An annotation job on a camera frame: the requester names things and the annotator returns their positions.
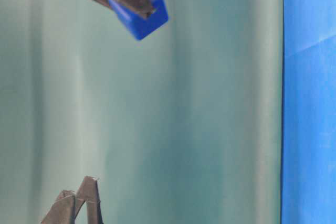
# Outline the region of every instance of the blue cube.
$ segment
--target blue cube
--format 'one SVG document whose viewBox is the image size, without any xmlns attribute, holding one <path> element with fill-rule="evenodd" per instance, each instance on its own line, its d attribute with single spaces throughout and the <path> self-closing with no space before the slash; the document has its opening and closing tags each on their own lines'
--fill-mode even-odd
<svg viewBox="0 0 336 224">
<path fill-rule="evenodd" d="M 147 35 L 165 24 L 169 19 L 164 0 L 150 1 L 156 11 L 149 18 L 143 19 L 127 7 L 124 7 L 114 0 L 109 0 L 110 6 L 117 14 L 119 20 L 137 40 L 142 40 Z"/>
</svg>

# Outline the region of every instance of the green fabric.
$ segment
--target green fabric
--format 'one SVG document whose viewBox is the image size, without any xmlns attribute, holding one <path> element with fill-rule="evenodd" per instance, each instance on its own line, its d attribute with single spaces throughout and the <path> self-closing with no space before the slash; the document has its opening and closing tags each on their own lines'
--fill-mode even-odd
<svg viewBox="0 0 336 224">
<path fill-rule="evenodd" d="M 106 224 L 280 223 L 282 0 L 166 3 L 137 42 L 90 0 L 0 0 L 3 223 L 85 175 Z"/>
</svg>

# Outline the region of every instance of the blue fabric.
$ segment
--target blue fabric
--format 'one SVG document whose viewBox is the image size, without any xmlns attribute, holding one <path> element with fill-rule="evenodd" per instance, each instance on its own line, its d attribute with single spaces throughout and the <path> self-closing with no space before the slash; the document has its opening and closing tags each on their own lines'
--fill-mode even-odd
<svg viewBox="0 0 336 224">
<path fill-rule="evenodd" d="M 109 0 L 112 9 L 116 12 L 119 20 L 137 39 L 141 40 L 161 27 L 168 21 L 168 14 L 164 0 L 150 0 L 156 11 L 148 19 L 143 19 L 139 15 L 130 11 L 114 0 Z"/>
<path fill-rule="evenodd" d="M 282 223 L 335 223 L 336 0 L 283 1 Z"/>
</svg>

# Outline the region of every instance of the blue block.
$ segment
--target blue block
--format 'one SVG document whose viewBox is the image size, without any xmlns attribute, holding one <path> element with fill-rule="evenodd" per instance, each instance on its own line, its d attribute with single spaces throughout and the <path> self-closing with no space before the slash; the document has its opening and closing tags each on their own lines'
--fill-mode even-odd
<svg viewBox="0 0 336 224">
<path fill-rule="evenodd" d="M 143 19 L 116 1 L 109 0 L 109 3 L 117 14 L 119 20 L 137 40 L 145 38 L 147 35 L 165 24 L 169 19 L 164 0 L 150 1 L 156 11 L 148 19 Z"/>
</svg>

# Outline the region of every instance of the green backdrop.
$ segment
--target green backdrop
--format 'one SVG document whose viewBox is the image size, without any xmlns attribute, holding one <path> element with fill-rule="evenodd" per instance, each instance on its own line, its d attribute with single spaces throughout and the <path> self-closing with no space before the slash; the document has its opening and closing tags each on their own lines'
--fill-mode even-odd
<svg viewBox="0 0 336 224">
<path fill-rule="evenodd" d="M 90 0 L 0 0 L 2 223 L 85 175 L 106 224 L 280 223 L 282 0 L 166 3 L 137 42 Z"/>
</svg>

